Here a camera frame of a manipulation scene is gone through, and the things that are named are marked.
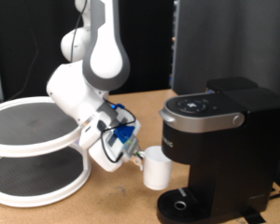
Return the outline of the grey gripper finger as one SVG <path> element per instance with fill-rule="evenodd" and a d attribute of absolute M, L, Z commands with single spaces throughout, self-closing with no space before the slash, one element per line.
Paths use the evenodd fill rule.
<path fill-rule="evenodd" d="M 132 155 L 130 158 L 130 161 L 132 161 L 135 165 L 137 165 L 140 170 L 143 170 L 143 159 L 137 155 Z"/>
<path fill-rule="evenodd" d="M 134 154 L 140 158 L 144 158 L 146 155 L 145 155 L 145 152 L 140 148 L 139 145 L 136 146 L 136 149 L 134 151 Z"/>

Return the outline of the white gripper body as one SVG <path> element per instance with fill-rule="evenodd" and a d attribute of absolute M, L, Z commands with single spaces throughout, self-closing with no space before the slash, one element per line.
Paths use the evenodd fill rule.
<path fill-rule="evenodd" d="M 136 146 L 139 145 L 137 134 L 141 124 L 137 119 L 121 122 L 100 132 L 98 141 L 90 148 L 90 156 L 107 172 L 114 172 L 124 162 L 128 162 Z"/>

